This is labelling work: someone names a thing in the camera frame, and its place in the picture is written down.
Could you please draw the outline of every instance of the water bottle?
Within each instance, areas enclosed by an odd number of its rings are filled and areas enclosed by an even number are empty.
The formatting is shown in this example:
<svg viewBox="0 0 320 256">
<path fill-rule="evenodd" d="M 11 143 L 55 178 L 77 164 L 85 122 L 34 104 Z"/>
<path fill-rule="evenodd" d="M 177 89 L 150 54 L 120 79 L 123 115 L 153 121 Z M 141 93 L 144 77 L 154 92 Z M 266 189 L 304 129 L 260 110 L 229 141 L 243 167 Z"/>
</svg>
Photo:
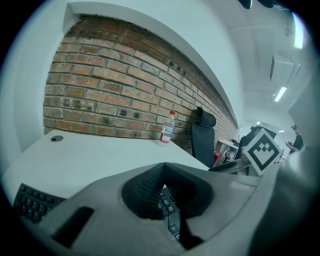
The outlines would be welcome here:
<svg viewBox="0 0 320 256">
<path fill-rule="evenodd" d="M 159 139 L 159 144 L 161 147 L 165 147 L 172 136 L 175 128 L 175 114 L 176 112 L 170 111 L 170 117 L 166 118 L 162 127 L 161 136 Z"/>
</svg>

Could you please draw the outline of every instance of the brick wall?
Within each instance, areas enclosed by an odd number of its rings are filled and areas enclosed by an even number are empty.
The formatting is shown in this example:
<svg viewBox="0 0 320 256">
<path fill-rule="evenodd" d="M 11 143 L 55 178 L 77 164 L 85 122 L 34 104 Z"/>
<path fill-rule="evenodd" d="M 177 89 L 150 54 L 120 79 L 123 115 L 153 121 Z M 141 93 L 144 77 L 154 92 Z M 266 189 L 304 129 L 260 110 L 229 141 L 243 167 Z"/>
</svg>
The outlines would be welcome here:
<svg viewBox="0 0 320 256">
<path fill-rule="evenodd" d="M 158 139 L 174 110 L 172 141 L 191 153 L 197 106 L 217 119 L 215 143 L 233 136 L 236 124 L 222 98 L 179 50 L 131 23 L 82 16 L 53 58 L 44 132 Z"/>
</svg>

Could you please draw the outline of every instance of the black keyboard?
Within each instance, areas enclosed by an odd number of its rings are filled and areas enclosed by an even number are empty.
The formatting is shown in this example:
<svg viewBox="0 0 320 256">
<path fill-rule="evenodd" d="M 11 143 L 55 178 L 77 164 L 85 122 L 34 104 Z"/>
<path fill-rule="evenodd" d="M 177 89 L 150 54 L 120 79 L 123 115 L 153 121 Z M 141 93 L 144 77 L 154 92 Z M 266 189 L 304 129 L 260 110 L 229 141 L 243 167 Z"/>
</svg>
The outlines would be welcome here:
<svg viewBox="0 0 320 256">
<path fill-rule="evenodd" d="M 13 209 L 24 218 L 38 224 L 48 212 L 60 204 L 65 198 L 43 193 L 25 184 L 21 184 L 15 196 Z M 169 231 L 179 240 L 180 213 L 175 199 L 168 188 L 163 188 L 158 204 Z"/>
<path fill-rule="evenodd" d="M 20 216 L 37 224 L 64 200 L 66 199 L 43 193 L 22 183 L 15 196 L 13 209 Z"/>
</svg>

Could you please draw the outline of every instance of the fluorescent light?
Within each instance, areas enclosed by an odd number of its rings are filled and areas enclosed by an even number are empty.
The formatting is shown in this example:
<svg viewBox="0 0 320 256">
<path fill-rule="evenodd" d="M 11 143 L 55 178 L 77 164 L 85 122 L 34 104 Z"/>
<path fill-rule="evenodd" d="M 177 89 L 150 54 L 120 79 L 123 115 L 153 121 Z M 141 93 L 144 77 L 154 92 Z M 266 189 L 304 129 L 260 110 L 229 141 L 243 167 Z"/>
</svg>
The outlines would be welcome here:
<svg viewBox="0 0 320 256">
<path fill-rule="evenodd" d="M 293 12 L 294 20 L 294 47 L 302 49 L 304 46 L 304 25 L 299 17 Z"/>
<path fill-rule="evenodd" d="M 282 88 L 280 89 L 277 97 L 275 97 L 275 99 L 274 99 L 275 102 L 278 102 L 278 101 L 281 99 L 281 97 L 282 97 L 282 95 L 284 95 L 286 89 L 287 89 L 287 87 L 282 87 Z"/>
</svg>

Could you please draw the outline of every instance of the white ceiling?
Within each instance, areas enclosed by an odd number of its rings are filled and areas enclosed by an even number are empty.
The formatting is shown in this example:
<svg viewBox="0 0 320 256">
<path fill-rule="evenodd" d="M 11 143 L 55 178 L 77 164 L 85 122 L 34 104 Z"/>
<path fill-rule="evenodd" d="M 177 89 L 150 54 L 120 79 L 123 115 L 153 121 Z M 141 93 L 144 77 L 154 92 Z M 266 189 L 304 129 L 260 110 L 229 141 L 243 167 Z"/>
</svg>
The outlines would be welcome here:
<svg viewBox="0 0 320 256">
<path fill-rule="evenodd" d="M 306 35 L 303 49 L 294 47 L 294 19 L 288 10 L 276 7 L 269 9 L 257 0 L 252 1 L 249 10 L 243 8 L 238 0 L 205 1 L 225 23 L 238 52 L 244 82 L 245 108 L 260 108 L 269 110 L 274 115 L 288 115 L 288 109 L 309 83 L 319 62 L 309 35 Z M 295 79 L 286 84 L 271 82 L 273 55 L 281 55 L 291 59 L 292 63 L 301 65 Z M 287 87 L 287 91 L 279 102 L 274 102 L 283 86 Z M 258 117 L 244 118 L 252 120 Z M 284 125 L 271 121 L 270 125 L 282 130 L 292 125 L 291 122 L 287 123 Z"/>
</svg>

